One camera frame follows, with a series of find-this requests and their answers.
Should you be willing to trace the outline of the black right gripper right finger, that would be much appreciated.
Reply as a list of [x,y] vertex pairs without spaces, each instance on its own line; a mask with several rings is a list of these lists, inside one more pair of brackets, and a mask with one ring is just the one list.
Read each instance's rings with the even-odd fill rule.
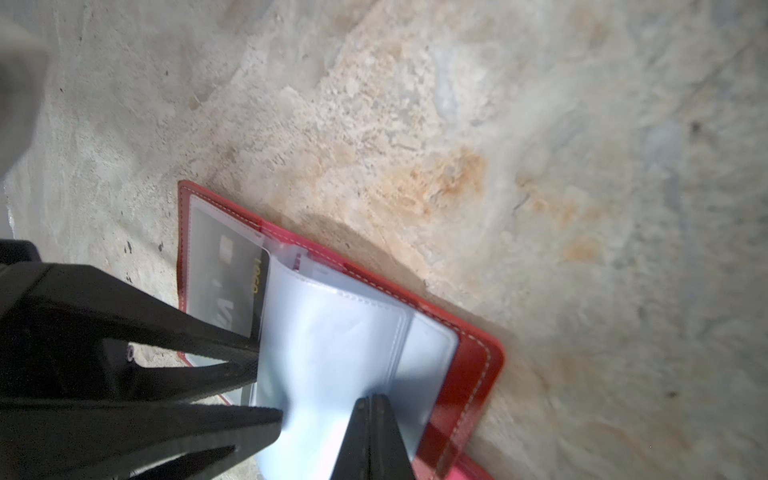
[[383,394],[371,397],[370,478],[415,479],[394,411],[388,397]]

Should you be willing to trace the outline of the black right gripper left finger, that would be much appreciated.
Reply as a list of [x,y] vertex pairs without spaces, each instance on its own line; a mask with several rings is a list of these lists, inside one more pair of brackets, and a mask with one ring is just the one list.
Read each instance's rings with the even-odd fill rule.
[[367,480],[370,476],[371,397],[353,407],[331,480]]

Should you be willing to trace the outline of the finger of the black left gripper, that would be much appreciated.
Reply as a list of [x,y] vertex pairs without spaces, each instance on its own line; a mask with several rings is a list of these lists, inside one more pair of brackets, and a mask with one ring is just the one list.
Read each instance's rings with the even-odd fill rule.
[[88,265],[1,243],[1,395],[195,401],[257,378],[255,341]]
[[4,479],[213,479],[274,443],[277,409],[4,399]]

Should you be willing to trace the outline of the red card holder wallet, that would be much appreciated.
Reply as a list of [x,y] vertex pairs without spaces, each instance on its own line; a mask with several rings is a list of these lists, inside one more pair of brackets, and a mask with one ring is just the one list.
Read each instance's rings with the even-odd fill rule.
[[355,402],[386,395],[415,479],[444,479],[503,367],[491,334],[342,255],[191,182],[178,185],[178,297],[187,312],[189,211],[202,201],[264,235],[255,382],[226,402],[283,412],[261,451],[268,479],[329,479]]

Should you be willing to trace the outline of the black vip credit card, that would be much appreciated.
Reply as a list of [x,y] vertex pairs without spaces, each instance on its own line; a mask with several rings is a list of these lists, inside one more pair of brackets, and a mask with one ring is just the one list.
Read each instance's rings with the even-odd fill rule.
[[213,326],[251,336],[254,301],[269,260],[264,235],[195,200],[187,240],[187,312]]

